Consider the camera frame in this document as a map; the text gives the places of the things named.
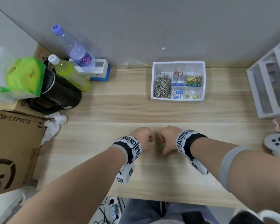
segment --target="leg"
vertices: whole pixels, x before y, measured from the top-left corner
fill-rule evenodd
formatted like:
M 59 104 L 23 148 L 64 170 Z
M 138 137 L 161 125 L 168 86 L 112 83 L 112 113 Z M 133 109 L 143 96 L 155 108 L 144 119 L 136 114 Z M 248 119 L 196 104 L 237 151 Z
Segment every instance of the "leg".
M 130 199 L 119 224 L 149 224 L 161 217 L 159 201 Z
M 205 221 L 209 221 L 212 224 L 219 224 L 218 221 L 213 216 L 213 214 L 208 209 L 208 207 L 204 205 L 168 202 L 166 209 L 167 209 L 167 213 L 164 219 L 175 219 L 180 222 L 184 222 L 182 219 L 182 213 L 187 213 L 191 211 L 200 211 Z

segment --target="fist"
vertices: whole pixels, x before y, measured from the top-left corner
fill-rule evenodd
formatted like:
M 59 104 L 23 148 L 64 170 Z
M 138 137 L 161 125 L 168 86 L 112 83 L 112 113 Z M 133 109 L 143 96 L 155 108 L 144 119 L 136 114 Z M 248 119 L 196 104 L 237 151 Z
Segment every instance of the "fist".
M 150 142 L 153 142 L 153 132 L 148 127 L 140 127 L 132 131 L 130 136 L 133 136 L 140 142 L 143 152 L 148 152 L 151 150 Z
M 165 143 L 165 148 L 163 150 L 164 155 L 169 154 L 172 150 L 177 150 L 175 141 L 177 135 L 182 131 L 183 130 L 178 127 L 168 125 L 159 133 L 161 142 Z

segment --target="crumpled tissue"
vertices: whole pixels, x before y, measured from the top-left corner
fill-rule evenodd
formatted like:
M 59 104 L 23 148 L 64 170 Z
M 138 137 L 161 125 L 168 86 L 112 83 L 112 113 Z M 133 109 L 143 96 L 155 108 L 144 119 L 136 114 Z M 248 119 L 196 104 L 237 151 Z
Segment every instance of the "crumpled tissue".
M 41 145 L 49 141 L 52 138 L 52 136 L 57 134 L 57 132 L 59 131 L 59 126 L 61 124 L 65 124 L 67 122 L 66 115 L 60 115 L 59 112 L 55 112 L 45 117 L 50 119 L 52 118 L 55 121 L 54 122 L 51 122 L 50 120 L 45 121 L 44 125 L 47 127 L 47 129 L 45 131 L 43 139 L 41 140 Z

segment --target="power strip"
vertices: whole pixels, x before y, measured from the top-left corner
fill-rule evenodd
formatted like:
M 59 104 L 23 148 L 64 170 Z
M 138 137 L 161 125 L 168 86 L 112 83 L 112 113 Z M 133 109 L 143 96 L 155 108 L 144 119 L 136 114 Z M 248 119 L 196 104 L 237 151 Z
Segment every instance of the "power strip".
M 118 197 L 114 197 L 114 196 L 110 197 L 109 203 L 111 205 L 111 216 L 112 216 L 111 223 L 116 219 L 116 216 L 118 215 L 118 219 L 114 221 L 114 223 L 118 224 L 122 214 L 122 208 L 121 208 L 121 204 L 119 203 Z

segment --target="desk surface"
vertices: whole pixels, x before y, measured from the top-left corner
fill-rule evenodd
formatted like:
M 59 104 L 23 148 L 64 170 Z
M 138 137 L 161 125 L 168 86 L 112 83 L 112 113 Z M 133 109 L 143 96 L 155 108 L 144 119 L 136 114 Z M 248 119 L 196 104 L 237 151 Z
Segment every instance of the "desk surface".
M 270 121 L 257 117 L 246 68 L 207 68 L 201 103 L 152 101 L 151 68 L 114 68 L 109 82 L 93 82 L 81 103 L 67 110 L 68 123 L 45 144 L 38 189 L 102 152 L 114 139 L 141 126 L 156 134 L 168 124 L 209 138 L 263 150 Z M 108 195 L 238 207 L 241 203 L 211 175 L 197 172 L 178 152 L 162 154 L 157 140 L 135 161 L 128 184 L 115 182 Z

